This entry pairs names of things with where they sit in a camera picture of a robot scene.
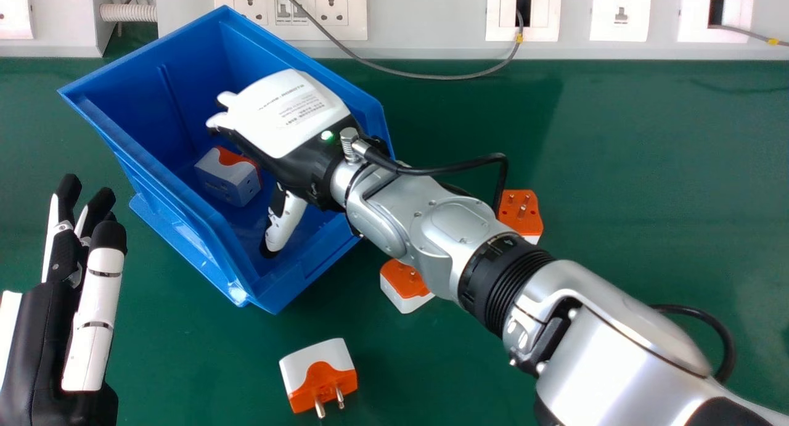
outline white flexible hose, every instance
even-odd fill
[[[104,22],[156,22],[156,5],[101,4]]]

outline robotic hand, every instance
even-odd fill
[[[0,300],[0,426],[115,426],[104,382],[118,307],[126,230],[102,188],[74,221],[82,185],[52,195],[41,283]]]
[[[696,344],[653,308],[525,242],[484,202],[429,176],[440,170],[389,159],[309,75],[288,69],[219,97],[229,108],[209,128],[295,197],[344,210],[353,229],[502,339],[510,364],[538,378],[540,424],[789,425],[715,381]]]

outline green tabletop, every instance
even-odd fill
[[[137,44],[114,41],[110,55]],[[323,424],[535,424],[534,380],[507,365],[501,342],[449,302],[399,314],[370,244],[278,316],[229,303],[130,212],[115,157],[56,94],[107,61],[0,60],[0,288],[37,283],[63,173],[86,195],[115,188],[129,233],[107,375],[119,424],[318,424],[290,411],[278,361],[333,337],[346,339],[359,390],[344,412],[327,406]],[[518,61],[463,83],[326,64],[383,103],[397,154],[414,165],[506,152],[508,185],[538,193],[546,249],[644,302],[719,316],[740,354],[729,386],[789,412],[789,63]],[[494,177],[449,179],[489,197]],[[715,334],[678,321],[716,365]]]

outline blue plastic bin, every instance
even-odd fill
[[[129,206],[235,305],[276,314],[358,239],[339,213],[311,207],[273,260],[258,252],[274,179],[243,208],[202,190],[194,164],[222,144],[205,121],[223,91],[287,67],[343,98],[371,136],[389,142],[383,109],[304,53],[221,7],[96,70],[59,93],[110,146],[136,191]]]

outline orange and white power adapter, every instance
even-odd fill
[[[291,353],[279,361],[285,392],[294,414],[315,409],[326,417],[324,403],[337,400],[345,408],[345,396],[359,387],[356,368],[346,342],[333,338]]]
[[[531,244],[537,244],[542,236],[543,222],[533,190],[505,190],[496,218]],[[435,296],[414,267],[398,260],[387,261],[380,277],[381,290],[400,313],[412,313]]]

